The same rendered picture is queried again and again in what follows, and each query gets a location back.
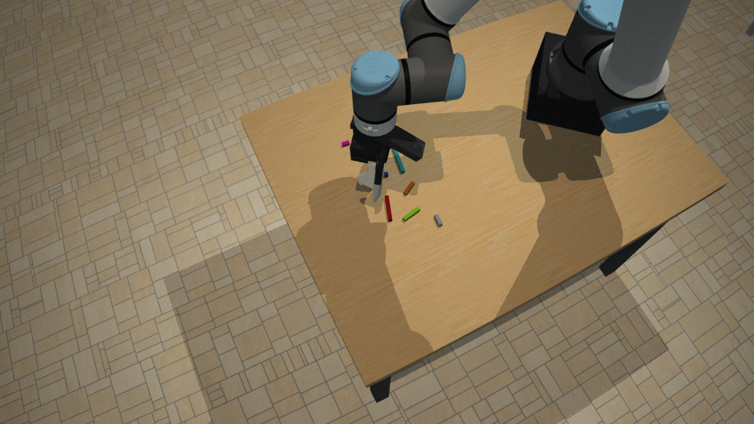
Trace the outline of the orange rod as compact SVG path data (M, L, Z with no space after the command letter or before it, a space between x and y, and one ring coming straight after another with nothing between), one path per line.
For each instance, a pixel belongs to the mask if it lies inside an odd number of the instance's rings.
M415 183L413 181L411 181L411 183L407 186L406 190L404 191L404 195L407 196L408 193L412 190L412 188L413 188L414 185L415 185Z

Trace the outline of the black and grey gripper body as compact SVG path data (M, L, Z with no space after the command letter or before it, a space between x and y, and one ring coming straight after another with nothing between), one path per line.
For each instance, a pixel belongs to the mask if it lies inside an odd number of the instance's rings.
M390 147L375 139L384 137L387 134L378 137L366 136L356 129L353 118L350 128L353 129L353 137L350 144L350 157L352 161L368 164L368 161L376 162L381 157L384 158L384 163L387 163Z

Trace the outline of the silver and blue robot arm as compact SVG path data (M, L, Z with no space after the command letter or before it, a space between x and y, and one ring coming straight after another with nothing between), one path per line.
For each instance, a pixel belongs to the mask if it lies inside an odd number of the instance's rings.
M401 3L408 58L369 51L351 67L358 131L388 133L375 139L413 161L422 159L425 142L396 125L398 107L462 97L464 57L453 53L449 30L477 2ZM663 93L670 75L667 56L689 5L690 0L582 0L565 39L548 57L550 81L569 97L595 100L608 132L651 127L670 112Z

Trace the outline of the turquoise rod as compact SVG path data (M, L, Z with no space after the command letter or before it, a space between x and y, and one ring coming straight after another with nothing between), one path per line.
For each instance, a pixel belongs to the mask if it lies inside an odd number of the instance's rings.
M399 154L398 154L398 151L396 151L396 150L394 150L394 149L392 149L392 151L393 151L393 153L394 153L394 157L396 158L396 161L398 162L399 170L401 171L401 174L403 174L403 173L404 173L404 172L406 172L406 171L405 171L405 169L404 169L404 167L403 167L403 162L402 162L402 161L401 161L401 159L399 158Z

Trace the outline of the dark red rod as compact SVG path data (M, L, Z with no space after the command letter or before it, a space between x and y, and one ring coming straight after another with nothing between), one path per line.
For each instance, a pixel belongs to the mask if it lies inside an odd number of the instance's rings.
M392 214L391 214L391 207L389 202L389 195L385 196L385 203L387 207L387 215L388 215L388 221L392 221Z

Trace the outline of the green rectangular bar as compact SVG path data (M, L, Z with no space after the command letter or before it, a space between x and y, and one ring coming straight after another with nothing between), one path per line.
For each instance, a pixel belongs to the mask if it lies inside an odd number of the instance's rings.
M412 216L414 216L415 214L417 214L419 211L420 211L420 208L418 208L418 207L415 208L415 209L413 209L413 210L411 210L411 212L409 212L409 214L403 216L403 220L406 222L408 219L410 219Z

